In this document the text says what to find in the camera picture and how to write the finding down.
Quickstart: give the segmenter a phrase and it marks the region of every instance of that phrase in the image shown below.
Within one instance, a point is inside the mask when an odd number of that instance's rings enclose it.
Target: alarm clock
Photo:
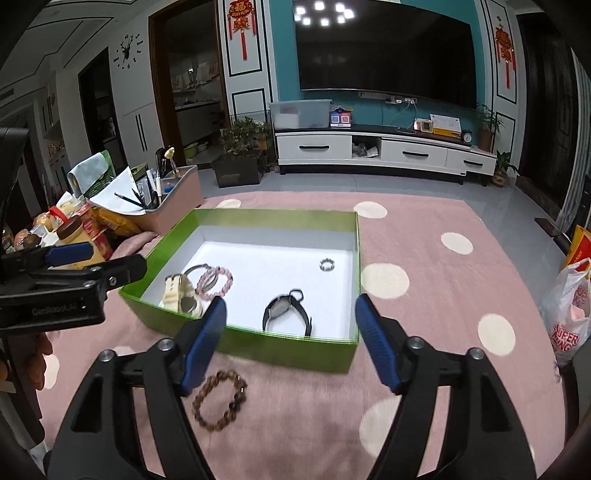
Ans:
[[[472,132],[470,130],[462,130],[462,141],[464,143],[472,143]]]

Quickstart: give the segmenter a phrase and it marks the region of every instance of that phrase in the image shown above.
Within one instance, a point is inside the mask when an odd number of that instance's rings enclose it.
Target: black watch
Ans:
[[[293,296],[294,293],[299,293],[299,298],[295,298]],[[302,300],[304,300],[304,293],[299,289],[291,290],[287,295],[280,295],[271,300],[262,316],[262,331],[267,331],[267,322],[269,320],[280,317],[287,312],[290,307],[294,307],[306,324],[306,332],[304,333],[304,336],[309,337],[312,334],[312,318],[308,318],[308,314],[304,310],[304,307],[301,306],[300,302]]]

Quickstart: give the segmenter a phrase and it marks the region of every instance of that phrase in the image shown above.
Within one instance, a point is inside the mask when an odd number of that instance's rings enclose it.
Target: pen holder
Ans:
[[[176,185],[168,195],[163,196],[162,204],[154,210],[148,210],[144,215],[125,215],[144,231],[166,235],[191,210],[199,207],[204,199],[199,183],[197,167],[180,167],[181,177],[173,178],[170,173],[166,181],[174,181]]]

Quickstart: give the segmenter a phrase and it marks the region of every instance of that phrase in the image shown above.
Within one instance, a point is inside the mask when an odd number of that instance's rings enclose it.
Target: jar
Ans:
[[[91,259],[63,265],[61,268],[66,268],[69,270],[81,270],[88,265],[95,265],[105,261],[96,244],[88,236],[88,233],[86,233],[86,231],[82,228],[82,220],[78,215],[74,215],[72,218],[64,222],[64,224],[62,224],[57,229],[56,233],[59,239],[65,245],[82,244],[84,242],[88,242],[92,245],[93,249],[93,255]]]

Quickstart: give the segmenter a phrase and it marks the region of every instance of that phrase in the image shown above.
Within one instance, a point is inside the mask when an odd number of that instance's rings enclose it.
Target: plastic storage box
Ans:
[[[271,117],[275,130],[296,128],[327,128],[329,126],[330,99],[273,102]]]

